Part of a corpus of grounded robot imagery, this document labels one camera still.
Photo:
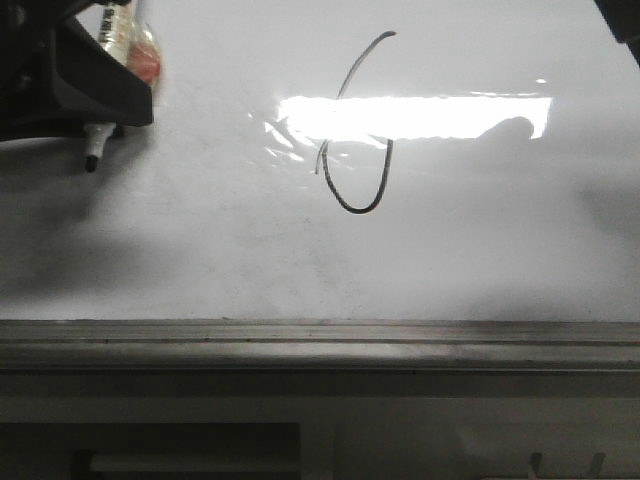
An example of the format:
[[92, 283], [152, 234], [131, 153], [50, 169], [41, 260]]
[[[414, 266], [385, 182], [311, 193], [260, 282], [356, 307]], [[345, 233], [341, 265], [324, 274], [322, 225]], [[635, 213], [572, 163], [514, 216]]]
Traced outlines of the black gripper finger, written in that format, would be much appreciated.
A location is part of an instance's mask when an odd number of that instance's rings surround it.
[[595, 3], [615, 40], [626, 45], [639, 62], [639, 0], [595, 0]]

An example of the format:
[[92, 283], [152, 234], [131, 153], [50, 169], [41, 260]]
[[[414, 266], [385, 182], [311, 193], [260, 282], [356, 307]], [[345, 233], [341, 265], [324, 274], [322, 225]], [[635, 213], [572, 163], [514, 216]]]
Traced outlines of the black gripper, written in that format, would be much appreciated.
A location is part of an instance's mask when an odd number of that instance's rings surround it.
[[85, 123], [153, 123], [151, 87], [76, 15], [88, 1], [1, 3], [1, 140], [80, 137]]

